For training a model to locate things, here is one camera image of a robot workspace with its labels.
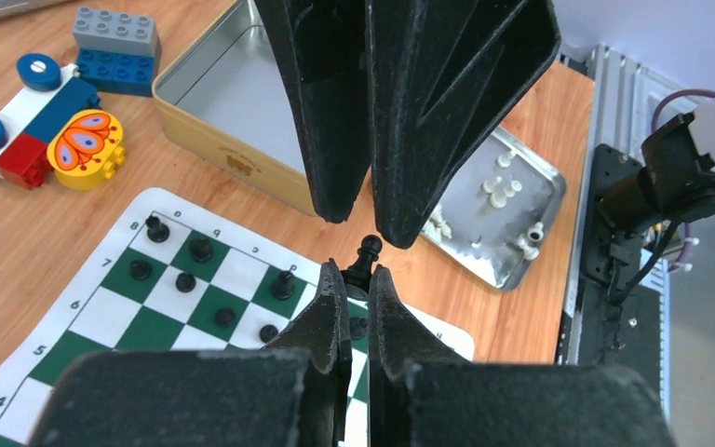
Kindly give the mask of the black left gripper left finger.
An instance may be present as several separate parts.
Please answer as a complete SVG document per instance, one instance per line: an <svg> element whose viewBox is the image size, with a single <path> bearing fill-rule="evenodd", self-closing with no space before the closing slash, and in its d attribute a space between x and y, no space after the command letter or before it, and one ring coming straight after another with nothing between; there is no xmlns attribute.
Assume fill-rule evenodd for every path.
<svg viewBox="0 0 715 447"><path fill-rule="evenodd" d="M336 446L352 354L335 262L313 300L259 349L102 351L74 361L33 446Z"/></svg>

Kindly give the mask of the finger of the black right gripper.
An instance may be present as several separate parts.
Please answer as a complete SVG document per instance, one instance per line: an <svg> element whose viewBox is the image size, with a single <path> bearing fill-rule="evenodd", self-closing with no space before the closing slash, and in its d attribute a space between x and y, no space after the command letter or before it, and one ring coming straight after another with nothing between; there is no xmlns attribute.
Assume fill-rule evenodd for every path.
<svg viewBox="0 0 715 447"><path fill-rule="evenodd" d="M259 1L316 214L348 219L370 165L365 2Z"/></svg>
<svg viewBox="0 0 715 447"><path fill-rule="evenodd" d="M366 19L375 222L407 249L552 64L560 30L549 1L371 1Z"/></svg>

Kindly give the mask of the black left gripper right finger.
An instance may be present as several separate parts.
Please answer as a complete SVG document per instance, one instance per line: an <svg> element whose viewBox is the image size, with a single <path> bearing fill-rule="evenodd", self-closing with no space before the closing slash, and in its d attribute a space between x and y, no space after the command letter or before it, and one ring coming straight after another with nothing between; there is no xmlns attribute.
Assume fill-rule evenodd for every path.
<svg viewBox="0 0 715 447"><path fill-rule="evenodd" d="M619 366L474 363L400 301L369 291L372 446L672 446L657 397Z"/></svg>

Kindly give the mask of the black knight piece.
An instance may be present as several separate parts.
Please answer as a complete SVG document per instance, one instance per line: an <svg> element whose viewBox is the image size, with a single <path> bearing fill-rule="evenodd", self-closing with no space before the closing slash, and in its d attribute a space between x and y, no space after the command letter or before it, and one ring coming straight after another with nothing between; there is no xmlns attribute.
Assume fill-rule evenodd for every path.
<svg viewBox="0 0 715 447"><path fill-rule="evenodd" d="M197 263L208 262L214 253L211 241L207 237L191 239L188 243L188 250L191 259Z"/></svg>

